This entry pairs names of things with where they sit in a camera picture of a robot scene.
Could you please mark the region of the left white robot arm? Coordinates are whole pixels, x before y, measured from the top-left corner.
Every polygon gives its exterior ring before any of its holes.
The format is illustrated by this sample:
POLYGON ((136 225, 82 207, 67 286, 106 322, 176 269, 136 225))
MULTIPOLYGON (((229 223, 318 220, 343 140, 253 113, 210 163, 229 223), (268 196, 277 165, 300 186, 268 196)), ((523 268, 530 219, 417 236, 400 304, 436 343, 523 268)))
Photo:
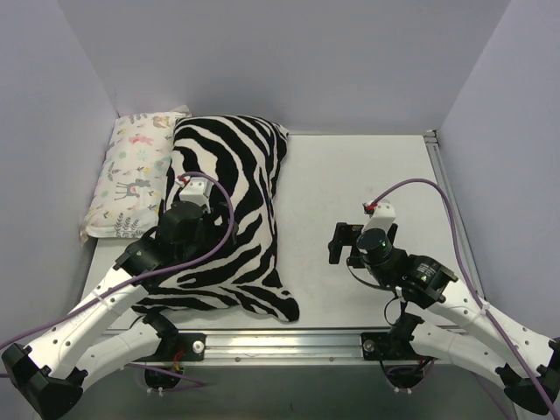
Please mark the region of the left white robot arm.
POLYGON ((111 339, 100 337, 182 264, 194 265, 214 251, 224 235, 211 214, 205 205, 173 203, 64 320, 26 345, 7 346, 2 362, 10 382, 41 418, 63 417, 86 389, 132 361, 174 355, 179 331, 158 311, 111 339))

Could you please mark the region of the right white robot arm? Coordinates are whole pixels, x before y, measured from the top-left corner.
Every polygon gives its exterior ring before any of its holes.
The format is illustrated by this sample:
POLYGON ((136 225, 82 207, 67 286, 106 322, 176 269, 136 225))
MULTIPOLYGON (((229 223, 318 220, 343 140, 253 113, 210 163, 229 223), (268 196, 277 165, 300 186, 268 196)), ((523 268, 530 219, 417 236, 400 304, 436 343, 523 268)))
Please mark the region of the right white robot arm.
POLYGON ((414 353, 450 362, 495 383, 526 411, 548 415, 559 394, 558 339, 499 311, 437 260, 394 247, 396 230, 339 222, 327 246, 328 260, 339 263, 348 247, 347 266, 367 270, 375 280, 371 288, 390 291, 402 306, 414 304, 464 333, 403 311, 388 334, 390 352, 399 358, 414 353))

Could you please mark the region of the zebra and grey pillowcase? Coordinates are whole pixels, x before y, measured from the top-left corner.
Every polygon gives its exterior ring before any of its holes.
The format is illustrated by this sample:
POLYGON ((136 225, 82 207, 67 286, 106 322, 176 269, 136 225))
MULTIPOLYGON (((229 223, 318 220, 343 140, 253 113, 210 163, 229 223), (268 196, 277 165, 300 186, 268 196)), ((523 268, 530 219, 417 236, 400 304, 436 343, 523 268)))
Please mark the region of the zebra and grey pillowcase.
POLYGON ((212 311, 239 306, 284 323, 300 317, 297 300, 277 270, 277 182, 289 132, 252 115, 182 117, 173 133, 162 211, 179 198, 179 176, 201 172, 216 179, 209 217, 223 236, 234 216, 231 240, 215 255, 165 279, 133 306, 141 314, 165 310, 212 311))

